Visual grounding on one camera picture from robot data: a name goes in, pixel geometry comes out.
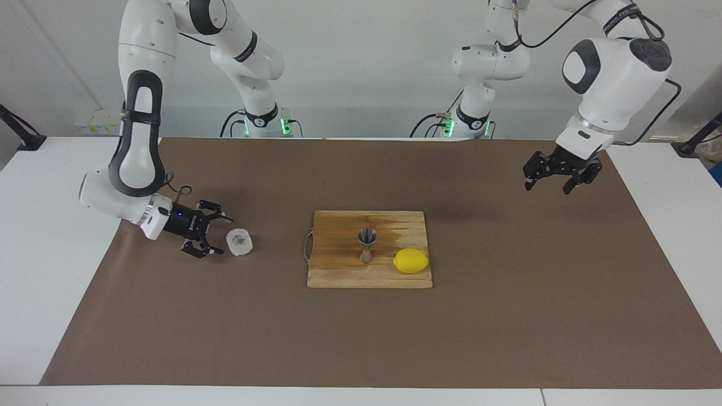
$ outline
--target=brown paper mat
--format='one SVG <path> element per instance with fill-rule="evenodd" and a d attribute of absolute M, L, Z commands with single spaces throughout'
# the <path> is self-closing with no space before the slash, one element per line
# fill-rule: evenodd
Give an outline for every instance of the brown paper mat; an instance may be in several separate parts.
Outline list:
<path fill-rule="evenodd" d="M 722 388 L 722 355 L 608 157 L 570 196 L 563 178 L 524 190 L 522 165 L 552 149 L 164 139 L 183 202 L 223 204 L 256 249 L 197 260 L 123 222 L 42 384 Z M 423 211 L 434 288 L 307 288 L 315 210 Z"/>

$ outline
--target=black cable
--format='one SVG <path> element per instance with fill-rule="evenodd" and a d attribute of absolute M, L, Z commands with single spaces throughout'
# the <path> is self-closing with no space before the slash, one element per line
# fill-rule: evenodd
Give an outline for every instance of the black cable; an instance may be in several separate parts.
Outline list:
<path fill-rule="evenodd" d="M 590 5 L 594 4 L 595 2 L 597 2 L 597 0 L 587 1 L 577 11 L 573 12 L 572 15 L 570 15 L 569 18 L 567 18 L 559 27 L 557 27 L 557 29 L 554 30 L 554 32 L 549 34 L 549 36 L 546 37 L 542 42 L 535 44 L 535 45 L 529 45 L 528 43 L 525 43 L 524 40 L 521 39 L 521 34 L 519 33 L 519 24 L 518 24 L 518 22 L 515 21 L 514 22 L 514 30 L 516 31 L 516 36 L 519 39 L 519 43 L 527 48 L 538 48 L 538 47 L 544 45 L 545 43 L 547 43 L 547 41 L 551 40 L 556 34 L 558 34 L 559 31 L 562 30 L 562 28 L 564 28 L 567 24 L 569 24 L 570 21 L 574 20 L 574 17 L 577 17 L 577 15 L 579 15 L 579 13 L 584 11 L 585 8 L 589 7 Z"/>
<path fill-rule="evenodd" d="M 303 136 L 303 126 L 301 125 L 300 121 L 298 120 L 289 120 L 289 123 L 296 123 L 298 124 L 298 129 L 301 130 L 301 138 L 304 138 Z"/>
<path fill-rule="evenodd" d="M 220 134 L 219 138 L 223 138 L 223 134 L 225 133 L 226 126 L 228 126 L 230 119 L 233 118 L 233 116 L 235 116 L 236 114 L 241 114 L 241 112 L 236 110 L 233 113 L 229 114 L 228 117 L 226 117 L 226 121 L 223 122 L 223 127 L 221 127 L 221 134 Z"/>
<path fill-rule="evenodd" d="M 196 41 L 197 43 L 202 43 L 203 45 L 216 46 L 216 45 L 214 45 L 214 44 L 201 41 L 201 40 L 199 40 L 198 38 L 193 38 L 193 37 L 191 37 L 190 35 L 185 34 L 185 33 L 178 33 L 178 34 L 179 34 L 180 36 L 182 36 L 182 37 L 188 38 L 189 40 L 194 40 L 194 41 Z"/>
<path fill-rule="evenodd" d="M 421 120 L 419 120 L 419 122 L 416 123 L 416 126 L 414 127 L 414 129 L 411 131 L 411 134 L 409 135 L 409 138 L 414 138 L 414 133 L 416 132 L 416 130 L 419 129 L 419 127 L 421 126 L 421 124 L 424 123 L 424 121 L 428 120 L 429 118 L 434 118 L 434 117 L 436 117 L 436 113 L 434 113 L 434 114 L 429 114 L 428 116 L 425 116 L 424 118 L 422 118 Z"/>
<path fill-rule="evenodd" d="M 664 105 L 664 107 L 659 111 L 659 113 L 657 113 L 657 115 L 654 117 L 654 119 L 652 120 L 652 122 L 649 123 L 649 125 L 648 125 L 647 128 L 644 130 L 644 132 L 642 133 L 642 135 L 639 136 L 639 138 L 637 138 L 637 139 L 636 139 L 634 142 L 632 142 L 632 143 L 623 142 L 623 143 L 617 144 L 617 145 L 624 145 L 624 146 L 626 146 L 626 147 L 631 147 L 631 146 L 634 146 L 634 145 L 636 145 L 636 144 L 639 144 L 639 141 L 642 141 L 642 139 L 644 138 L 645 135 L 647 135 L 647 133 L 649 132 L 649 130 L 652 128 L 652 126 L 657 122 L 657 120 L 659 120 L 659 118 L 662 116 L 662 114 L 664 114 L 664 112 L 667 110 L 667 108 L 669 108 L 669 106 L 670 106 L 672 103 L 674 103 L 674 101 L 675 101 L 675 100 L 679 97 L 679 95 L 682 93 L 682 85 L 680 85 L 679 83 L 675 82 L 674 80 L 670 80 L 670 79 L 665 79 L 664 81 L 665 81 L 666 83 L 669 83 L 669 84 L 672 85 L 672 86 L 675 86 L 675 87 L 677 88 L 677 92 L 674 93 L 674 96 L 672 96 L 672 98 L 669 99 L 669 102 L 667 102 L 667 104 Z"/>
<path fill-rule="evenodd" d="M 175 200 L 173 200 L 173 203 L 178 203 L 178 200 L 181 198 L 181 196 L 188 196 L 189 194 L 193 193 L 193 188 L 189 185 L 183 185 L 180 187 L 180 189 L 175 189 L 173 185 L 170 184 L 170 182 L 173 181 L 173 178 L 175 178 L 175 174 L 171 171 L 168 171 L 165 173 L 165 182 L 161 187 L 168 186 L 170 190 L 174 191 L 176 193 Z"/>
<path fill-rule="evenodd" d="M 429 137 L 429 131 L 431 131 L 431 129 L 433 129 L 433 128 L 439 129 L 439 127 L 445 127 L 445 126 L 446 126 L 446 124 L 432 124 L 432 125 L 430 125 L 429 128 L 426 130 L 426 134 L 424 134 L 424 138 L 428 138 L 428 137 Z"/>
<path fill-rule="evenodd" d="M 710 139 L 706 139 L 706 140 L 700 142 L 700 144 L 704 144 L 705 142 L 714 141 L 715 139 L 717 139 L 717 138 L 719 138 L 719 137 L 722 137 L 722 134 L 716 135 L 716 136 L 714 136 L 714 137 L 712 137 L 712 138 L 710 138 Z"/>
<path fill-rule="evenodd" d="M 489 131 L 489 126 L 491 126 L 492 124 L 494 125 L 494 129 L 492 130 L 492 135 L 491 137 L 489 137 L 489 139 L 494 139 L 494 134 L 496 134 L 496 121 L 489 121 L 486 131 Z"/>
<path fill-rule="evenodd" d="M 446 113 L 450 113 L 450 112 L 451 112 L 451 109 L 454 107 L 454 105 L 456 104 L 456 102 L 458 102 L 458 99 L 461 98 L 461 95 L 463 95 L 463 93 L 464 93 L 463 90 L 459 92 L 458 96 L 456 96 L 456 99 L 454 99 L 453 102 L 451 103 L 451 105 L 449 106 L 449 108 L 446 109 Z M 439 120 L 439 124 L 442 124 L 443 122 L 444 122 L 444 119 L 443 119 L 443 118 L 442 118 L 441 120 Z M 438 129 L 439 129 L 439 127 L 434 128 L 434 134 L 431 136 L 431 138 L 436 137 L 436 131 L 437 131 Z"/>
<path fill-rule="evenodd" d="M 30 123 L 28 123 L 27 121 L 25 121 L 22 117 L 18 116 L 17 114 L 13 113 L 13 112 L 10 111 L 10 110 L 8 110 L 7 112 L 10 113 L 10 116 L 13 116 L 16 120 L 18 120 L 19 122 L 23 123 L 27 128 L 29 128 L 30 130 L 32 130 L 32 132 L 34 132 L 35 135 L 40 135 L 40 133 L 38 132 L 38 130 L 36 130 L 35 127 L 31 126 Z"/>
<path fill-rule="evenodd" d="M 228 132 L 229 132 L 231 138 L 233 138 L 233 126 L 236 124 L 245 124 L 245 120 L 236 120 L 230 124 L 230 129 L 228 129 Z"/>
<path fill-rule="evenodd" d="M 644 14 L 640 14 L 639 20 L 642 22 L 642 26 L 644 27 L 644 31 L 647 32 L 647 35 L 649 35 L 649 39 L 652 41 L 661 41 L 664 39 L 665 33 L 664 30 L 662 30 L 662 27 L 660 27 L 659 24 L 654 22 L 651 18 L 645 16 Z M 652 24 L 652 27 L 654 27 L 657 31 L 659 31 L 659 36 L 656 37 L 652 34 L 652 32 L 649 30 L 649 27 L 647 26 L 647 23 Z"/>

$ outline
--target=green indicator light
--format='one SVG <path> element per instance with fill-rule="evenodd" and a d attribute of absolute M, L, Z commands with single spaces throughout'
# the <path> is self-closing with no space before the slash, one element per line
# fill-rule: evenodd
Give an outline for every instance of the green indicator light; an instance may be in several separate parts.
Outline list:
<path fill-rule="evenodd" d="M 284 118 L 281 118 L 281 129 L 283 130 L 283 135 L 291 134 L 291 127 Z"/>
<path fill-rule="evenodd" d="M 493 129 L 496 129 L 496 123 L 494 121 L 489 120 L 489 122 L 487 122 L 487 129 L 484 130 L 484 138 L 491 138 L 494 135 L 492 126 L 494 126 Z"/>
<path fill-rule="evenodd" d="M 446 130 L 444 130 L 444 136 L 451 138 L 453 135 L 453 127 L 455 126 L 454 120 L 452 119 L 449 124 L 446 124 Z"/>

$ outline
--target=wooden cutting board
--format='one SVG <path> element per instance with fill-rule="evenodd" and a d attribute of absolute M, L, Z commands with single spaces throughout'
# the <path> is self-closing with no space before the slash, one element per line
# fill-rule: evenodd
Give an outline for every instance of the wooden cutting board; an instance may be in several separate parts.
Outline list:
<path fill-rule="evenodd" d="M 370 264 L 360 261 L 358 233 L 370 227 L 378 235 Z M 429 255 L 423 212 L 317 211 L 313 218 L 313 252 L 309 288 L 426 289 L 433 286 L 431 265 L 413 275 L 393 265 L 396 253 L 416 248 Z"/>

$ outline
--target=cutting board handle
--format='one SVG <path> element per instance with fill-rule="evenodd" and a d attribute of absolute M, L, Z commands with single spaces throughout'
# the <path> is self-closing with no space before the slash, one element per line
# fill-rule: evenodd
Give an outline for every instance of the cutting board handle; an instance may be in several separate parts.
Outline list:
<path fill-rule="evenodd" d="M 311 252 L 308 252 L 308 241 L 312 241 L 312 240 L 313 240 L 313 229 L 311 228 L 310 231 L 308 231 L 306 238 L 303 240 L 303 257 L 306 258 L 306 264 L 308 266 L 311 265 L 311 254 L 313 254 L 313 245 L 311 246 Z"/>

